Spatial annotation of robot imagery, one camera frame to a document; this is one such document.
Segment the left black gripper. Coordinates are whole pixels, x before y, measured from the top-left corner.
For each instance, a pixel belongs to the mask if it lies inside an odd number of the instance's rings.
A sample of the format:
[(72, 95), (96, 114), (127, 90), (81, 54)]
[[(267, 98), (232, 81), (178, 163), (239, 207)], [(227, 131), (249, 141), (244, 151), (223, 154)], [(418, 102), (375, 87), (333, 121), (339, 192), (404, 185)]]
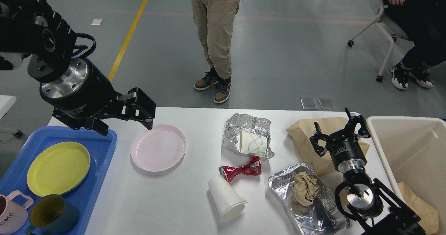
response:
[(40, 96), (54, 106), (52, 116), (73, 130), (85, 128), (107, 136), (109, 127), (102, 119), (133, 120), (153, 128), (156, 103), (140, 88), (116, 92), (88, 59), (71, 59), (60, 78), (40, 84)]

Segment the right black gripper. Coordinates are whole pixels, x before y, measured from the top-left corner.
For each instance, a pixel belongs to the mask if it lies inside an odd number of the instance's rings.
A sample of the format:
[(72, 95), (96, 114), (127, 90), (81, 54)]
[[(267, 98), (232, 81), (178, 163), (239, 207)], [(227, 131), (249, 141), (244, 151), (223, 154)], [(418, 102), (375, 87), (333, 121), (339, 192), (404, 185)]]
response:
[(348, 117), (344, 130), (339, 130), (329, 136), (322, 133), (319, 124), (314, 122), (315, 132), (309, 138), (319, 157), (323, 157), (328, 151), (326, 147), (319, 145), (319, 141), (323, 140), (326, 144), (331, 141), (330, 156), (336, 171), (340, 173), (346, 173), (353, 169), (364, 169), (367, 160), (359, 145), (359, 139), (371, 138), (363, 115), (352, 115), (347, 107), (344, 110)]

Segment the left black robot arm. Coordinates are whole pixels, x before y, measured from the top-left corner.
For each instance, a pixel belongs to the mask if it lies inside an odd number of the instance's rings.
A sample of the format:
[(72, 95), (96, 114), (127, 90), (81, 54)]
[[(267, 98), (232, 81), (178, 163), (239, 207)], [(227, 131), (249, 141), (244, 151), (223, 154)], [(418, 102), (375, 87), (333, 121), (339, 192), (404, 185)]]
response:
[(46, 0), (1, 0), (1, 70), (18, 68), (30, 56), (28, 75), (54, 107), (53, 117), (103, 136), (104, 119), (133, 120), (151, 130), (155, 102), (140, 88), (117, 92), (88, 60), (95, 49), (94, 37), (73, 31)]

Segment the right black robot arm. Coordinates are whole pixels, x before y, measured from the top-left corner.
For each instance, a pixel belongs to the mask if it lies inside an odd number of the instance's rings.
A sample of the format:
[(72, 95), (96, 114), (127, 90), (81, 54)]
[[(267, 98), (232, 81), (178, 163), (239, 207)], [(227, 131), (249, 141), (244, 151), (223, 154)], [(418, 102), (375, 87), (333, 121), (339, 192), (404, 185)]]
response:
[(309, 138), (315, 152), (323, 157), (330, 154), (336, 171), (344, 181), (335, 190), (338, 210), (347, 218), (357, 221), (365, 235), (425, 235), (419, 224), (421, 218), (406, 203), (377, 178), (366, 173), (367, 160), (359, 145), (360, 138), (370, 138), (362, 115), (348, 117), (343, 129), (324, 134), (315, 122), (315, 131)]

